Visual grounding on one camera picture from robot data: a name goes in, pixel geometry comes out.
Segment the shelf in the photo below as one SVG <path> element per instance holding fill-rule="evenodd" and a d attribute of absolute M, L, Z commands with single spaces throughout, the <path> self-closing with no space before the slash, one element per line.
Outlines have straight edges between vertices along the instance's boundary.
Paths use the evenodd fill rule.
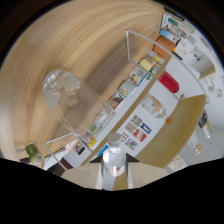
<path fill-rule="evenodd" d="M 169 63 L 170 58 L 171 58 L 171 56 L 169 55 L 166 58 L 166 60 L 163 62 L 163 64 L 160 66 L 160 68 L 157 71 L 157 73 L 153 76 L 153 78 L 150 80 L 150 82 L 147 84 L 147 86 L 139 94 L 138 98 L 134 102 L 132 102 L 132 105 L 129 107 L 129 109 L 127 109 L 125 111 L 125 113 L 123 113 L 123 116 L 119 118 L 119 120 L 116 123 L 116 125 L 111 130 L 109 130 L 107 132 L 105 132 L 104 130 L 101 132 L 101 136 L 99 135 L 99 137 L 102 138 L 102 135 L 103 135 L 104 138 L 100 141 L 99 145 L 94 149 L 93 153 L 91 153 L 91 155 L 88 156 L 85 159 L 85 161 L 82 162 L 81 165 L 87 164 L 104 147 L 104 145 L 107 143 L 107 135 L 108 135 L 108 133 L 110 133 L 110 132 L 117 132 L 118 131 L 118 129 L 122 126 L 122 124 L 126 121 L 126 119 L 132 114 L 132 112 L 136 109 L 136 107 L 142 101 L 144 96 L 150 91 L 152 86 L 155 84 L 156 80 L 158 79 L 158 77 L 160 76 L 160 74 L 162 73 L 162 71 L 164 70 L 166 65 Z"/>
<path fill-rule="evenodd" d="M 211 67 L 207 68 L 206 70 L 200 73 L 199 80 L 204 79 L 210 75 L 213 75 L 214 73 L 216 73 L 216 70 L 215 70 L 215 66 L 212 65 Z"/>
<path fill-rule="evenodd" d="M 199 95 L 180 101 L 171 114 L 172 123 L 165 124 L 135 158 L 143 164 L 166 167 L 193 134 L 203 112 L 205 99 L 205 95 Z M 128 189 L 127 177 L 122 174 L 115 180 L 113 190 L 125 189 Z"/>

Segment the bottle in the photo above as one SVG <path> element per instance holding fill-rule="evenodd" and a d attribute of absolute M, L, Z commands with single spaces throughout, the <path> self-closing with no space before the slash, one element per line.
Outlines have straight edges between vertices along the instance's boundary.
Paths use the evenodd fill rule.
<path fill-rule="evenodd" d="M 109 147 L 103 152 L 103 162 L 106 172 L 113 176 L 120 176 L 125 170 L 126 153 L 119 145 L 121 135 L 112 132 L 107 137 Z"/>
<path fill-rule="evenodd" d="M 162 83 L 170 92 L 178 93 L 176 94 L 178 98 L 185 98 L 184 93 L 180 91 L 179 83 L 166 70 L 161 73 L 158 81 Z"/>
<path fill-rule="evenodd" d="M 39 166 L 44 161 L 44 156 L 39 152 L 34 142 L 29 143 L 26 148 L 26 153 L 29 155 L 29 160 L 32 165 Z"/>
<path fill-rule="evenodd" d="M 194 150 L 195 154 L 199 154 L 201 152 L 201 144 L 198 140 L 198 136 L 196 132 L 194 131 L 192 136 L 190 137 L 189 141 L 187 142 L 187 145 Z"/>
<path fill-rule="evenodd" d="M 198 125 L 202 129 L 204 136 L 206 138 L 210 138 L 212 133 L 212 128 L 211 128 L 210 122 L 208 121 L 208 116 L 205 110 L 202 113 L 202 116 L 198 122 Z"/>
<path fill-rule="evenodd" d="M 172 34 L 171 32 L 165 29 L 160 30 L 160 35 L 167 38 L 168 40 L 171 40 L 173 43 L 176 43 L 180 39 L 179 35 Z"/>
<path fill-rule="evenodd" d="M 149 92 L 141 101 L 141 105 L 154 117 L 156 118 L 162 117 L 167 124 L 170 124 L 172 122 L 172 118 L 167 116 L 166 114 L 166 108 L 159 102 L 159 100 L 157 100 Z"/>

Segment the small jar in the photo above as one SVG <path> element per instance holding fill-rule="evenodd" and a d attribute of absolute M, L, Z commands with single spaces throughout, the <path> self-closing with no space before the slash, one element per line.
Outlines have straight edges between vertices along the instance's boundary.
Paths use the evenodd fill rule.
<path fill-rule="evenodd" d="M 122 99 L 127 99 L 135 91 L 136 85 L 131 83 L 128 79 L 125 79 L 118 88 L 119 96 Z"/>
<path fill-rule="evenodd" d="M 194 153 L 197 155 L 201 152 L 201 144 L 198 140 L 198 136 L 196 134 L 196 132 L 194 131 L 191 138 L 189 139 L 189 141 L 187 142 L 187 145 L 193 149 Z"/>
<path fill-rule="evenodd" d="M 44 156 L 39 152 L 34 142 L 29 143 L 25 147 L 26 153 L 29 155 L 30 163 L 34 166 L 39 166 L 44 161 Z"/>

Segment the blue label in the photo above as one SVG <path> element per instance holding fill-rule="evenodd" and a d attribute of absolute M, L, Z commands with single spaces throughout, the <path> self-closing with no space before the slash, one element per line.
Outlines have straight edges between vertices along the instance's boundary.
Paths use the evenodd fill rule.
<path fill-rule="evenodd" d="M 140 127 L 147 133 L 149 134 L 152 130 L 144 123 L 141 123 Z"/>
<path fill-rule="evenodd" d="M 97 154 L 97 156 L 100 156 L 107 148 L 108 148 L 109 146 L 108 145 L 105 145 L 104 147 L 103 147 L 103 149 L 101 149 L 99 152 L 98 152 L 98 154 Z"/>

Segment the display stand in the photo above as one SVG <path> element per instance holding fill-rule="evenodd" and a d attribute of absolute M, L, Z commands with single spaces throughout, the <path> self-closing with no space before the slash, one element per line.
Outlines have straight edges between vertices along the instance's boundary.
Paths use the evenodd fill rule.
<path fill-rule="evenodd" d="M 199 88 L 201 87 L 201 89 L 203 90 L 200 82 L 194 77 L 193 73 L 188 69 L 188 67 L 181 60 L 179 60 L 174 54 L 172 54 L 172 52 L 168 51 L 166 48 L 158 44 L 156 41 L 142 34 L 134 32 L 132 30 L 126 30 L 126 43 L 127 43 L 128 61 L 133 63 L 135 66 L 141 67 L 138 64 L 139 60 L 142 57 L 144 57 L 149 52 L 149 50 L 152 49 L 153 44 L 161 47 L 169 55 L 150 81 L 143 80 L 141 86 L 138 87 L 137 90 L 133 93 L 132 101 L 127 100 L 122 105 L 123 109 L 117 110 L 116 115 L 110 122 L 112 126 L 108 125 L 108 127 L 106 127 L 103 130 L 103 132 L 101 132 L 99 136 L 97 136 L 96 139 L 98 141 L 98 144 L 96 144 L 95 147 L 92 148 L 87 147 L 91 151 L 91 154 L 81 163 L 81 165 L 88 164 L 89 161 L 91 161 L 93 158 L 97 156 L 100 150 L 102 150 L 102 148 L 107 144 L 107 135 L 110 132 L 119 133 L 119 130 L 122 128 L 122 125 L 126 122 L 127 119 L 130 118 L 130 116 L 136 110 L 136 108 L 138 107 L 144 96 L 154 86 L 158 77 L 165 69 L 165 67 L 168 65 L 171 58 L 178 60 L 178 62 L 180 62 L 181 65 L 191 74 L 191 76 L 197 82 Z M 174 107 L 172 110 L 171 114 L 171 117 L 173 119 L 172 123 L 169 125 L 168 124 L 161 125 L 160 130 L 158 130 L 156 135 L 148 142 L 148 144 L 146 144 L 146 146 L 141 148 L 139 153 L 135 155 L 135 158 L 144 164 L 161 168 L 167 166 L 169 162 L 171 162 L 172 159 L 182 150 L 184 145 L 191 137 L 204 109 L 206 98 L 207 102 L 209 102 L 209 98 L 207 94 L 204 92 L 204 94 L 202 95 L 178 101 L 176 107 Z M 50 151 L 50 149 L 46 146 L 46 144 L 45 147 L 51 153 L 51 155 L 54 156 L 54 154 Z"/>

